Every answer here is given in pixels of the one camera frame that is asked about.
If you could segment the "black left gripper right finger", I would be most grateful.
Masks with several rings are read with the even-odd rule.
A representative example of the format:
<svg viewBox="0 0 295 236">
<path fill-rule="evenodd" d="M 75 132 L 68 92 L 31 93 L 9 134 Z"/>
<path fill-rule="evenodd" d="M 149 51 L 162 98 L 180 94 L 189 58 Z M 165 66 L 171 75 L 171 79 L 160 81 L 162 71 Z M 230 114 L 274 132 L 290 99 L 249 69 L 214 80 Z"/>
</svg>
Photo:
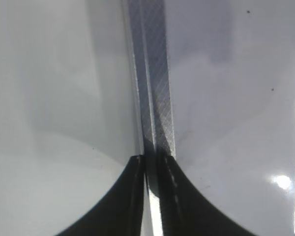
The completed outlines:
<svg viewBox="0 0 295 236">
<path fill-rule="evenodd" d="M 156 155 L 163 234 L 166 236 L 250 236 L 223 214 L 190 182 L 175 159 Z"/>
</svg>

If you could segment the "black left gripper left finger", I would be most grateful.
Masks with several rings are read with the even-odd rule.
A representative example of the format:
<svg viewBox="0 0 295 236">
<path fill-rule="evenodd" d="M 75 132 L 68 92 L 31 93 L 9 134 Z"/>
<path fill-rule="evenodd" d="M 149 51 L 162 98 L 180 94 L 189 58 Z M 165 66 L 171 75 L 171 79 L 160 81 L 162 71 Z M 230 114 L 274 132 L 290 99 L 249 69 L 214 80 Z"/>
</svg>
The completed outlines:
<svg viewBox="0 0 295 236">
<path fill-rule="evenodd" d="M 145 157 L 129 158 L 106 195 L 60 236 L 139 236 L 144 209 Z"/>
</svg>

